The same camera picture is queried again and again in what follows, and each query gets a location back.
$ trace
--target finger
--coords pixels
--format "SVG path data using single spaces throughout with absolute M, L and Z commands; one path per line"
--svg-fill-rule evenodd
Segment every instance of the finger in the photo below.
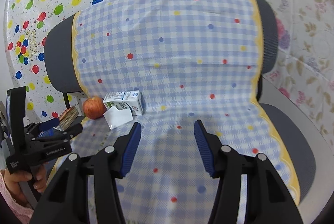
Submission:
M 46 169 L 44 165 L 41 165 L 36 173 L 36 179 L 39 181 L 42 180 L 43 178 L 46 178 Z

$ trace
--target blue balloon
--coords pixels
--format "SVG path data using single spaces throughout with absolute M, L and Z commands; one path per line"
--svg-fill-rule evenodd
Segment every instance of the blue balloon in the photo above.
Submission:
M 21 77 L 22 77 L 22 73 L 21 73 L 20 71 L 18 71 L 18 72 L 15 74 L 15 77 L 16 77 L 17 79 L 21 79 Z
M 93 0 L 93 2 L 91 3 L 91 5 L 95 5 L 95 4 L 97 4 L 97 3 L 99 3 L 99 2 L 102 2 L 103 0 Z
M 44 53 L 40 53 L 40 54 L 38 55 L 38 60 L 39 60 L 39 61 L 43 61 L 43 60 L 44 60 Z
M 28 43 L 29 43 L 28 39 L 24 39 L 24 41 L 22 42 L 22 45 L 27 47 Z

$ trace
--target yellow scalloped border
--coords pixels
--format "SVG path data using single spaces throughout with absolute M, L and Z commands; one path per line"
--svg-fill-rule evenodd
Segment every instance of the yellow scalloped border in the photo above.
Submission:
M 296 194 L 296 198 L 295 198 L 295 204 L 299 205 L 300 202 L 300 186 L 299 186 L 299 181 L 297 178 L 297 174 L 296 174 L 296 170 L 295 167 L 293 166 L 293 163 L 291 161 L 290 155 L 280 137 L 280 135 L 278 134 L 276 128 L 274 127 L 273 123 L 270 121 L 269 117 L 267 116 L 266 112 L 263 110 L 263 108 L 260 106 L 260 104 L 258 103 L 258 101 L 256 100 L 256 90 L 257 90 L 257 86 L 258 86 L 258 79 L 260 78 L 260 74 L 262 71 L 262 64 L 263 64 L 263 31 L 262 31 L 262 22 L 261 22 L 261 17 L 260 17 L 260 11 L 258 9 L 258 4 L 256 2 L 256 0 L 249 0 L 254 8 L 254 12 L 253 12 L 253 20 L 256 23 L 256 26 L 258 28 L 258 35 L 255 38 L 255 43 L 258 47 L 258 70 L 257 73 L 255 74 L 255 76 L 253 77 L 253 79 L 251 80 L 252 83 L 252 93 L 250 96 L 250 102 L 254 105 L 257 106 L 258 110 L 259 110 L 259 116 L 261 118 L 263 118 L 269 125 L 269 135 L 274 138 L 281 149 L 280 152 L 280 160 L 282 162 L 284 162 L 290 169 L 291 172 L 291 176 L 290 176 L 290 180 L 288 183 L 288 188 L 290 188 L 291 190 L 293 190 Z

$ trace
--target pink flower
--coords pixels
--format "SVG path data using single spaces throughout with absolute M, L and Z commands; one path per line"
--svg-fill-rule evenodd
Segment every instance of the pink flower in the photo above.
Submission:
M 280 91 L 285 97 L 287 97 L 287 98 L 290 99 L 290 93 L 288 93 L 288 91 L 287 91 L 285 88 L 281 87 L 281 88 L 279 89 L 279 91 Z
M 276 18 L 276 23 L 277 23 L 277 34 L 278 34 L 278 40 L 281 40 L 281 38 L 283 37 L 284 35 L 284 25 L 283 23 L 281 22 L 280 19 L 277 19 Z

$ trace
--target checkered fabric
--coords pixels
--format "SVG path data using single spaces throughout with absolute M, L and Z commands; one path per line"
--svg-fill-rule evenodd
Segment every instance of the checkered fabric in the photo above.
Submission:
M 193 133 L 197 119 L 239 153 L 265 153 L 288 183 L 280 146 L 250 103 L 258 59 L 252 15 L 249 0 L 110 0 L 77 18 L 76 64 L 89 95 L 140 90 L 145 100 L 146 113 L 134 116 L 142 138 L 131 171 L 117 180 L 130 223 L 208 222 L 218 180 L 204 170 Z M 88 121 L 73 151 L 95 154 L 132 124 L 111 131 L 104 118 Z M 238 223 L 246 193 L 243 177 Z M 92 186 L 89 196 L 96 223 Z

